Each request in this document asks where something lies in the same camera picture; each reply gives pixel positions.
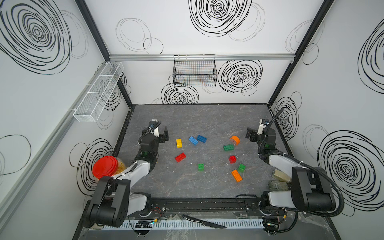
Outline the red small lego brick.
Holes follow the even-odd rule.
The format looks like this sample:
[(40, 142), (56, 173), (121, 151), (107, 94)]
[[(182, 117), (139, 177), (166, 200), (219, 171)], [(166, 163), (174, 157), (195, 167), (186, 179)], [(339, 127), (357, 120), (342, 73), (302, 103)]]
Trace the red small lego brick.
[(230, 156), (230, 157), (229, 157), (229, 162), (230, 162), (230, 164), (234, 164), (236, 161), (237, 161), (236, 156)]

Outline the green small lego brick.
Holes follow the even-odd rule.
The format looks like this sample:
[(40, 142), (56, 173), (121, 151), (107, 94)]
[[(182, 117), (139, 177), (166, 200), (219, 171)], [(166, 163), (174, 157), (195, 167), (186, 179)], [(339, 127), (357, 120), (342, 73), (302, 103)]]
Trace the green small lego brick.
[(243, 164), (240, 164), (239, 167), (238, 167), (238, 172), (240, 172), (240, 173), (244, 173), (244, 172), (245, 172), (245, 169), (246, 169), (246, 166), (243, 165)]
[(199, 164), (198, 164), (198, 171), (199, 171), (199, 172), (202, 172), (202, 171), (204, 171), (204, 169), (205, 169), (204, 164), (203, 164), (203, 163), (199, 163)]

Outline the orange long lego brick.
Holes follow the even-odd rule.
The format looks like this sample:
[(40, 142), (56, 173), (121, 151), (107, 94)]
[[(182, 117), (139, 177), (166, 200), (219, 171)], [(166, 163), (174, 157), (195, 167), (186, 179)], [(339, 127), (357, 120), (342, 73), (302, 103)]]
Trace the orange long lego brick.
[(231, 171), (231, 174), (237, 183), (239, 183), (243, 180), (243, 178), (241, 177), (240, 173), (237, 170)]

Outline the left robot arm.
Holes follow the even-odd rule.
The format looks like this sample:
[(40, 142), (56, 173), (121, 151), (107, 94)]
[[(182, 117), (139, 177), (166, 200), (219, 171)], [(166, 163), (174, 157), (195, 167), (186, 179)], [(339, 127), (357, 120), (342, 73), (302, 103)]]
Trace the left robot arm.
[(151, 173), (159, 157), (159, 145), (169, 140), (169, 131), (160, 134), (161, 121), (150, 120), (139, 137), (139, 151), (132, 164), (126, 166), (117, 157), (106, 156), (96, 161), (92, 174), (97, 186), (83, 216), (85, 228), (93, 225), (119, 227), (126, 217), (134, 213), (151, 212), (151, 195), (132, 193), (131, 188)]

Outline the orange half-round lego piece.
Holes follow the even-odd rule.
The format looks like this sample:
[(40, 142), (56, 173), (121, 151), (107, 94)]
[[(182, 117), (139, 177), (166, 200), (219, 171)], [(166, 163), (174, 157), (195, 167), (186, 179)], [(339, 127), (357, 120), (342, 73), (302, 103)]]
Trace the orange half-round lego piece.
[(230, 137), (230, 141), (233, 145), (238, 146), (241, 142), (240, 138), (237, 136)]

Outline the yellow lego brick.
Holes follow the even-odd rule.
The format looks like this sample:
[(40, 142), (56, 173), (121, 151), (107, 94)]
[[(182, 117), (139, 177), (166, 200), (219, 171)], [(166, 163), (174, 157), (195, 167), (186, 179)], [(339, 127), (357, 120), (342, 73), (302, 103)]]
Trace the yellow lego brick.
[(181, 139), (177, 139), (176, 140), (176, 144), (177, 144), (177, 148), (182, 148), (182, 140)]

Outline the light blue lego brick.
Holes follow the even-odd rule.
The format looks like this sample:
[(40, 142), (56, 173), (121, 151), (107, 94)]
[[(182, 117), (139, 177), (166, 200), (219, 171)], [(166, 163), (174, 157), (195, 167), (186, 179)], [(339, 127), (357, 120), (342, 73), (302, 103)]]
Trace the light blue lego brick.
[(194, 138), (194, 137), (189, 137), (189, 141), (194, 145), (196, 146), (198, 144), (198, 141)]

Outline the red long lego brick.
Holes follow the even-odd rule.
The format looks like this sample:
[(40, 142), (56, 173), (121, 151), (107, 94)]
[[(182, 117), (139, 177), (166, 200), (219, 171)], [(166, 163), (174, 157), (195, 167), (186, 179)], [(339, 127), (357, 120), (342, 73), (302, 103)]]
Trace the red long lego brick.
[(175, 160), (177, 163), (181, 162), (182, 160), (184, 160), (187, 156), (185, 155), (185, 153), (181, 153), (180, 155), (176, 156), (175, 157)]

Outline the dark blue lego brick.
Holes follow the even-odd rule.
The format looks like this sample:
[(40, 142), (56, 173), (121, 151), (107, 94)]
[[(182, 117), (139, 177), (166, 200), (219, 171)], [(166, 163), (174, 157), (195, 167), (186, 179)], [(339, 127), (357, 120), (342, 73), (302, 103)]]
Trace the dark blue lego brick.
[(197, 136), (197, 140), (200, 141), (200, 142), (202, 142), (202, 143), (206, 143), (207, 138), (206, 138), (206, 137), (203, 137), (203, 136), (201, 136), (201, 135), (198, 135), (198, 136)]

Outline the glass bottle tan lid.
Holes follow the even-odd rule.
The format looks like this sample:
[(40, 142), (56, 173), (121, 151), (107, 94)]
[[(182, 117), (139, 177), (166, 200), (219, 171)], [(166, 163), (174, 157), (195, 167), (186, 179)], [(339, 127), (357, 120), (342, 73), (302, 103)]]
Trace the glass bottle tan lid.
[(272, 178), (274, 178), (277, 181), (285, 182), (288, 184), (290, 184), (292, 182), (292, 178), (289, 175), (285, 174), (284, 172), (282, 172), (278, 169), (275, 169), (272, 172)]

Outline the glass jar green contents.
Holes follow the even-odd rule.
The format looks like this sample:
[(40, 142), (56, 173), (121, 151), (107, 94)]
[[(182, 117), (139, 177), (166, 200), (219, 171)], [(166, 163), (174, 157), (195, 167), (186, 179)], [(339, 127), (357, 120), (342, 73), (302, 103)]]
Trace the glass jar green contents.
[(281, 181), (269, 181), (268, 187), (269, 191), (272, 192), (289, 191), (291, 189), (291, 185), (289, 183)]

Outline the red-lidded jar yellow contents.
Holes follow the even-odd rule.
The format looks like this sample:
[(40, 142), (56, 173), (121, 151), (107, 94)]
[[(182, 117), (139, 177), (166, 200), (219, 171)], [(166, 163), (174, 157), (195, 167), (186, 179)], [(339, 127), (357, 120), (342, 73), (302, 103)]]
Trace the red-lidded jar yellow contents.
[(126, 168), (126, 165), (119, 158), (105, 156), (96, 161), (92, 168), (92, 174), (95, 178), (101, 179), (119, 174)]

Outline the black knife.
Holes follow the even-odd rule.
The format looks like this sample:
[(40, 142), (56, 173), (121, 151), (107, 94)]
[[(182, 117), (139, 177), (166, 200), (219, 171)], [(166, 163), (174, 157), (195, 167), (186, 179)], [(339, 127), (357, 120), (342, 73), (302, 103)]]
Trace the black knife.
[(189, 215), (182, 215), (182, 217), (185, 220), (187, 220), (187, 221), (190, 221), (190, 222), (193, 222), (193, 223), (199, 223), (202, 226), (209, 227), (209, 228), (214, 228), (214, 229), (226, 229), (227, 228), (226, 226), (219, 225), (219, 224), (216, 224), (216, 223), (213, 223), (213, 222), (208, 222), (208, 221), (205, 221), (205, 220), (200, 220), (200, 219), (191, 217)]

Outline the clear plastic wall shelf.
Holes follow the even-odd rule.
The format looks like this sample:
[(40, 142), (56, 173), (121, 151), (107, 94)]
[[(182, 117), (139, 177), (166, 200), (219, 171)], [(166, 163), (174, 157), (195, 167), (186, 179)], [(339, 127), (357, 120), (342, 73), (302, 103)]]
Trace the clear plastic wall shelf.
[(87, 93), (73, 113), (79, 122), (97, 122), (123, 73), (121, 62), (106, 62), (97, 69)]

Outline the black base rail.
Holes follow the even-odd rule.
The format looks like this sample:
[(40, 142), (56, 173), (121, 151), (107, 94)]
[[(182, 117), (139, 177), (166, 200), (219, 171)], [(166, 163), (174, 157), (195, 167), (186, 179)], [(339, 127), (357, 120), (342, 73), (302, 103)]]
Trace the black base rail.
[(281, 207), (271, 207), (267, 202), (250, 196), (235, 198), (153, 198), (143, 214), (128, 215), (130, 218), (149, 219), (169, 217), (172, 214), (206, 212), (233, 212), (247, 217), (277, 218), (287, 212)]

